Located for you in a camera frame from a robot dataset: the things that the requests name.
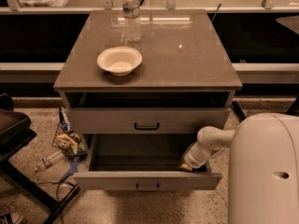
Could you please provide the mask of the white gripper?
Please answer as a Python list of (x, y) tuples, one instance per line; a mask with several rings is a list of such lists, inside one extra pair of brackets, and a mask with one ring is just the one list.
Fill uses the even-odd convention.
[(198, 142), (191, 144), (182, 157), (183, 163), (179, 166), (179, 170), (191, 172), (206, 164), (211, 156), (211, 151), (201, 147)]

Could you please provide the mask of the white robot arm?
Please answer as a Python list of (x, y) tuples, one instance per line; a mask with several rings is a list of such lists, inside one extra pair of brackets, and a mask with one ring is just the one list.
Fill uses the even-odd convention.
[(262, 113), (234, 130), (204, 127), (180, 168), (197, 169), (225, 149), (228, 224), (299, 224), (299, 118)]

